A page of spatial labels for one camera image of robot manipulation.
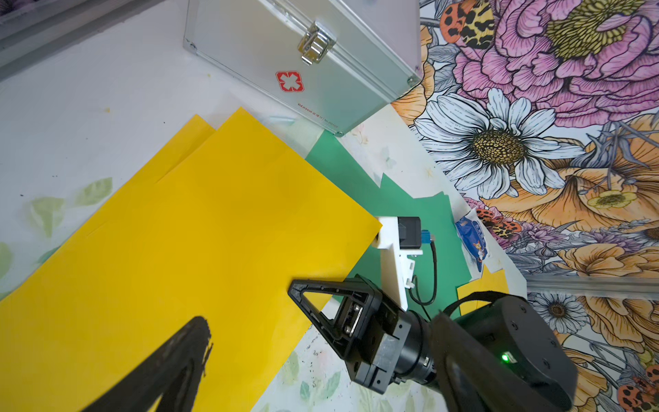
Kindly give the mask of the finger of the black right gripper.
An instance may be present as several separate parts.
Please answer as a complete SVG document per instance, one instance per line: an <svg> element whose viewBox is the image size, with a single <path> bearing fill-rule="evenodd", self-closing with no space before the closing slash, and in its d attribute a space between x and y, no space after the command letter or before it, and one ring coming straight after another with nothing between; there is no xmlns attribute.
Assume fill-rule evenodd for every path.
<svg viewBox="0 0 659 412"><path fill-rule="evenodd" d="M332 319L312 304L309 295L341 298ZM346 361L366 334L372 316L379 309L382 292L367 279L356 276L342 282L296 279L288 296L315 326L340 359Z"/></svg>

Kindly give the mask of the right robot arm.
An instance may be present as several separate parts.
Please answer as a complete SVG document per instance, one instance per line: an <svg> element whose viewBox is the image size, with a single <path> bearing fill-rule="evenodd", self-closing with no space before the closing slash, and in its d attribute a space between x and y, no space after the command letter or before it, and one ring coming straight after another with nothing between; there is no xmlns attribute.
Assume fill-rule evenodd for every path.
<svg viewBox="0 0 659 412"><path fill-rule="evenodd" d="M530 303L475 292L482 307L433 319L405 311L371 281L295 280L289 297L346 363L356 384L384 393L414 381L450 411L568 411L578 371Z"/></svg>

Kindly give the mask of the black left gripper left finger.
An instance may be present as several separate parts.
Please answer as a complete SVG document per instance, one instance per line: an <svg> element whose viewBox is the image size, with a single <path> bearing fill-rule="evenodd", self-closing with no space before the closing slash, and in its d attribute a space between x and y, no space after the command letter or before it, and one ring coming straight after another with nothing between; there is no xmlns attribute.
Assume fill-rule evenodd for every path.
<svg viewBox="0 0 659 412"><path fill-rule="evenodd" d="M87 411L191 411L204 374L211 333L191 319Z"/></svg>

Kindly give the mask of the aluminium corner post right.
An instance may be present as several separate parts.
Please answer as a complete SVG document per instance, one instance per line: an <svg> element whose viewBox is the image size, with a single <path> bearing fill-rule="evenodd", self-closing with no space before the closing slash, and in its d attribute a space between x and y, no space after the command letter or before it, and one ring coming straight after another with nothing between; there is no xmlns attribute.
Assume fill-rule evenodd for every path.
<svg viewBox="0 0 659 412"><path fill-rule="evenodd" d="M530 292L658 300L657 279L529 275L525 280Z"/></svg>

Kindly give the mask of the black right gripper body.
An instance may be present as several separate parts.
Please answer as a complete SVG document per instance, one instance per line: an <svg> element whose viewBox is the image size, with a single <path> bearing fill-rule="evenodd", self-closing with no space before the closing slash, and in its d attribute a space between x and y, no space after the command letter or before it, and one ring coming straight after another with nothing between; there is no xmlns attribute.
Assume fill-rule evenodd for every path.
<svg viewBox="0 0 659 412"><path fill-rule="evenodd" d="M437 391L428 322L386 301L377 311L368 309L345 298L335 317L340 336L334 350L346 363L350 379L379 394L408 381Z"/></svg>

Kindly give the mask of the silver metal case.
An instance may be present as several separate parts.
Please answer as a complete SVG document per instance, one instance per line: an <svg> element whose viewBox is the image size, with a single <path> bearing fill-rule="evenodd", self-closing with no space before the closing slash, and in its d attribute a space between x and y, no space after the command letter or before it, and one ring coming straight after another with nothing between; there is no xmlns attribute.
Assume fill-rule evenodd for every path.
<svg viewBox="0 0 659 412"><path fill-rule="evenodd" d="M191 1L184 44L338 136L423 75L415 1Z"/></svg>

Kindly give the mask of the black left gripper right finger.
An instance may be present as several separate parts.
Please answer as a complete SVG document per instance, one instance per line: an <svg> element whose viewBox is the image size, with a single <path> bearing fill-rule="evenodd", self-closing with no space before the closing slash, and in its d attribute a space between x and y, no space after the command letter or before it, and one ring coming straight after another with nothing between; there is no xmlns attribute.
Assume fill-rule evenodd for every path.
<svg viewBox="0 0 659 412"><path fill-rule="evenodd" d="M449 411L515 411L514 376L444 314L430 323L436 380Z"/></svg>

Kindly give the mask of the blue white snack packet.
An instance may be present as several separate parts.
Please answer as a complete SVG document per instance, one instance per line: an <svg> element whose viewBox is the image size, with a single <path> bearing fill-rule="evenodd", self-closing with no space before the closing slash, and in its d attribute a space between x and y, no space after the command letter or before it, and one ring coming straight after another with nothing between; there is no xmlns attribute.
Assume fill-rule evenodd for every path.
<svg viewBox="0 0 659 412"><path fill-rule="evenodd" d="M456 222L456 231L467 252L475 262L478 272L482 274L484 260L487 258L488 250L481 225L475 219L464 216Z"/></svg>

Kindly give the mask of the yellow paper sheet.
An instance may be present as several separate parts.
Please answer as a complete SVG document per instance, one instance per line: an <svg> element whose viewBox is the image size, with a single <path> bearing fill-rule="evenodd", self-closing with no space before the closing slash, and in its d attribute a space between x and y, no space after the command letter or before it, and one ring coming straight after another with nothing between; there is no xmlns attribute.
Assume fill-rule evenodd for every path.
<svg viewBox="0 0 659 412"><path fill-rule="evenodd" d="M68 247L98 231L124 226L140 215L155 185L199 149L214 133L201 116L193 116L132 178L118 189L63 245Z"/></svg>
<svg viewBox="0 0 659 412"><path fill-rule="evenodd" d="M475 292L501 292L508 294L510 292L508 282L506 280L506 273L504 270L491 272L487 266L483 268L482 277L465 283L456 289L458 299L465 298ZM487 302L482 300L472 300L463 303L459 307L461 315L466 315L481 307L485 307Z"/></svg>
<svg viewBox="0 0 659 412"><path fill-rule="evenodd" d="M1 303L1 408L81 411L191 319L196 411L248 411L309 328L296 277L343 278L379 221L245 110L124 226L62 245Z"/></svg>

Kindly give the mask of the yellow paper sheet top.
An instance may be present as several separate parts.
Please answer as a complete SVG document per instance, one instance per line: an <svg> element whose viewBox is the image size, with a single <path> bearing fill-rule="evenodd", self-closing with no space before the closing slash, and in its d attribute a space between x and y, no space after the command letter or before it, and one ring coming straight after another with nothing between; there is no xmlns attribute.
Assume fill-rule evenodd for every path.
<svg viewBox="0 0 659 412"><path fill-rule="evenodd" d="M465 283L456 289L458 299L465 298L475 292L501 292L508 294L510 292L508 282L506 280L506 273L504 270L491 272L487 266L483 268L482 277ZM461 315L466 315L481 307L485 307L487 302L482 300L472 300L463 303L459 307Z"/></svg>

